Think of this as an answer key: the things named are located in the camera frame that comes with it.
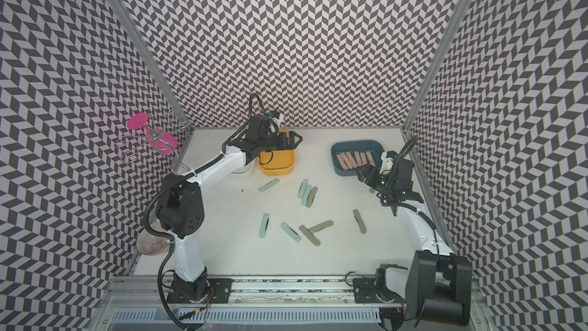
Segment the mint fruit knife far left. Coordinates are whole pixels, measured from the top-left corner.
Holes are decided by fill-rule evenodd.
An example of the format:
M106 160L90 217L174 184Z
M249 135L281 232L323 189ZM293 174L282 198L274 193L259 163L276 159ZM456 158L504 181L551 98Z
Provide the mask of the mint fruit knife far left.
M265 185L262 185L260 188L258 188L258 192L266 192L267 190L271 189L272 187L276 186L279 183L280 183L279 179L272 179L271 181L269 181Z

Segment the white storage box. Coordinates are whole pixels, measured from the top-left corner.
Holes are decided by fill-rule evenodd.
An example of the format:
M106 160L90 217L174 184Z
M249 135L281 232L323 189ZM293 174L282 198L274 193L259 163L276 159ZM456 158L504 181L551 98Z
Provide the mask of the white storage box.
M242 176L242 175L246 175L246 174L251 173L253 171L253 169L254 169L253 165L246 165L244 167L236 169L231 174L236 175L236 176Z

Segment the mint fruit knife upper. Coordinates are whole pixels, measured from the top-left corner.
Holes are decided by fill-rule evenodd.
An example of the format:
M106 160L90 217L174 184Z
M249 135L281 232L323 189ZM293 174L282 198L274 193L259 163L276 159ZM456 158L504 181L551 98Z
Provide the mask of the mint fruit knife upper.
M297 193L297 198L298 199L301 199L304 196L304 193L306 191L308 182L309 182L308 179L303 179L303 181L301 182L300 189L299 189L299 191Z

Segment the mint fruit knife middle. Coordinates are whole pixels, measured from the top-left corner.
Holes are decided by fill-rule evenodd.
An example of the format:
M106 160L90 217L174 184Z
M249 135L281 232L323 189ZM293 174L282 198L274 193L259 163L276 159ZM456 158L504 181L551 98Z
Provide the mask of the mint fruit knife middle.
M307 201L308 201L308 198L310 196L311 191L312 191L312 186L307 185L306 188L304 189L303 196L301 197L301 204L302 205L304 205L304 206L307 205Z

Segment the olive fruit knife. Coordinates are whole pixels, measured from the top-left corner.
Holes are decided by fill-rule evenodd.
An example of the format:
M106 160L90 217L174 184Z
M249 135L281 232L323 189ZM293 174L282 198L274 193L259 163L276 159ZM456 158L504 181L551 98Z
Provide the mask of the olive fruit knife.
M353 216L355 218L355 221L358 224L359 231L361 232L361 234L366 234L367 233L367 228L366 228L366 225L364 223L363 217L361 216L360 211L358 211L357 209L354 209L352 211L352 213L353 213Z
M315 237L315 228L307 228L305 225L300 225L299 230L313 245L321 245L320 240Z
M310 208L314 202L316 193L318 192L318 188L316 186L312 187L308 198L306 199L306 207Z

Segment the pink fruit knife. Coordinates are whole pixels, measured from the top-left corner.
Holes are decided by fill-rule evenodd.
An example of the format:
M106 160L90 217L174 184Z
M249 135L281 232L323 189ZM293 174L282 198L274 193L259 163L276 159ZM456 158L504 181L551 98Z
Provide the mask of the pink fruit knife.
M361 157L361 165L367 165L368 160L367 160L367 156L365 153L361 152L360 153L360 157Z
M351 162L351 161L350 161L350 159L349 159L349 158L346 156L346 154L345 154L345 153L343 153L343 154L341 155L341 157L342 157L342 159L345 161L345 164L347 165L347 167L348 167L349 169L354 169L354 168L355 168L355 167L353 167L353 165L352 165L352 162Z
M365 153L365 155L366 155L366 157L367 157L367 160L368 160L369 164L370 164L371 166L373 166L373 167L376 167L375 160L374 160L374 158L373 158L373 156L372 156L371 152L370 152L370 151L367 151L367 152Z
M361 154L359 152L355 151L354 155L355 155L355 162L357 163L357 166L364 165L364 161L361 158Z
M358 167L357 162L355 161L354 157L352 156L352 154L350 152L346 153L346 156L350 162L350 164L352 165L353 169L356 169Z
M342 158L341 154L337 154L336 156L337 156L337 159L338 159L338 161L339 161L339 164L340 164L341 168L342 168L344 171L347 171L349 168L348 168L348 166L346 165L346 163L345 163L344 159Z

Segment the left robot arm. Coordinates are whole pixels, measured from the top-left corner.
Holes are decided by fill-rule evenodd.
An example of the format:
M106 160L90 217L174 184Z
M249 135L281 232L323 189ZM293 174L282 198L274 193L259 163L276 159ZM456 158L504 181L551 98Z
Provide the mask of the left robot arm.
M198 240L205 220L205 193L231 173L260 160L263 153L295 150L303 140L298 133L280 129L282 113L266 109L254 113L254 105L262 103L260 95L252 93L247 121L222 143L220 153L196 169L166 176L145 209L143 228L167 240L168 256L176 262L170 290L181 302L200 303L212 297Z

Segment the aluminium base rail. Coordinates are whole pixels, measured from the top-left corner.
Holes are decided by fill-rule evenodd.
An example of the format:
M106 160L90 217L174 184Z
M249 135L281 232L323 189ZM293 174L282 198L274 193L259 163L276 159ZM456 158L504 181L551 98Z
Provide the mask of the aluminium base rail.
M218 306L400 306L383 302L375 281L365 275L220 275L208 276ZM161 306L155 275L121 276L111 280L101 306Z

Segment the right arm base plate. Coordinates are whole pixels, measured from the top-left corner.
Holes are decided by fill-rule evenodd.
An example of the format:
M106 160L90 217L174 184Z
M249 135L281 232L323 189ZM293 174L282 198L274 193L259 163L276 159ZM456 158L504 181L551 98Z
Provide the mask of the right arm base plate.
M356 277L352 280L355 303L402 303L403 297L390 291L373 277Z

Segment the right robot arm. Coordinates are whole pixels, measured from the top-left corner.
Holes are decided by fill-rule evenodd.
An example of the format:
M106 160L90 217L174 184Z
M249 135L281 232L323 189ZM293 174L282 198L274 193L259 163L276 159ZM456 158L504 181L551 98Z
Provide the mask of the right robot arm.
M358 279L353 287L382 303L379 317L384 330L422 321L468 326L473 266L441 238L424 198L413 189L414 164L408 155L416 145L417 138L412 137L400 151L386 152L380 168L363 165L356 170L359 181L373 189L380 205L404 225L415 252L409 265L381 264L372 290Z

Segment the olive fruit knife angled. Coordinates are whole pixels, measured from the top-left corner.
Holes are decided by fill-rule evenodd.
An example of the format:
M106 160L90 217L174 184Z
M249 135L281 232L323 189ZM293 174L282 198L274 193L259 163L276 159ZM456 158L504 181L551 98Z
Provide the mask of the olive fruit knife angled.
M322 223L319 223L318 225L312 226L311 228L309 228L309 232L311 234L315 234L318 231L321 231L323 229L332 227L332 225L334 225L333 220L327 220L327 221L324 221Z

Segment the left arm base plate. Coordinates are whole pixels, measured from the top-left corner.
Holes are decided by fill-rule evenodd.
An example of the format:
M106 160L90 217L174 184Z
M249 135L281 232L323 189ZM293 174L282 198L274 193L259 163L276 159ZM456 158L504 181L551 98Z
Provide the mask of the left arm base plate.
M230 278L200 279L191 283L177 279L171 283L166 300L172 304L206 303L211 297L212 304L228 303L232 285Z

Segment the yellow storage box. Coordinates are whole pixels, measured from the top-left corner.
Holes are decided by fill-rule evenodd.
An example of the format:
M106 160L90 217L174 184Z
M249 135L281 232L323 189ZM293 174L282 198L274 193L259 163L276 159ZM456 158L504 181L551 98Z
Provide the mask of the yellow storage box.
M272 151L261 153L259 159L261 172L266 176L289 175L296 164L296 155L293 150Z

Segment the dark teal storage box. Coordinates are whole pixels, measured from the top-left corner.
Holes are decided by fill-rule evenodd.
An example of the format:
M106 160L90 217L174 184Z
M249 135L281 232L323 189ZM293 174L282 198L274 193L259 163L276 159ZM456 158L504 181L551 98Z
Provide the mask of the dark teal storage box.
M381 168L383 146L371 139L335 143L331 148L332 162L338 176L354 176L363 165Z

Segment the mint fruit knife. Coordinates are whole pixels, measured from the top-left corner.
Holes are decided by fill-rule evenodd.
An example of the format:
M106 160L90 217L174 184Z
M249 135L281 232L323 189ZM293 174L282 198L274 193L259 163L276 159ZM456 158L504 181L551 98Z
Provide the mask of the mint fruit knife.
M302 205L304 205L304 206L307 205L307 201L308 201L308 198L310 196L311 191L312 191L312 186L307 185L306 188L304 189L303 196L301 197L301 204Z
M279 183L280 183L279 179L272 179L271 181L269 181L265 185L262 185L260 188L258 188L258 192L266 192L267 190L271 189L272 187L276 186Z
M309 182L308 179L303 179L303 181L301 182L300 189L299 189L299 191L297 193L297 198L298 199L301 199L304 196L304 193L306 191L308 182Z
M265 238L269 226L270 214L264 213L260 224L259 238Z
M283 231L295 242L300 243L302 238L301 236L294 231L286 222L282 222L280 224L280 228L283 229Z

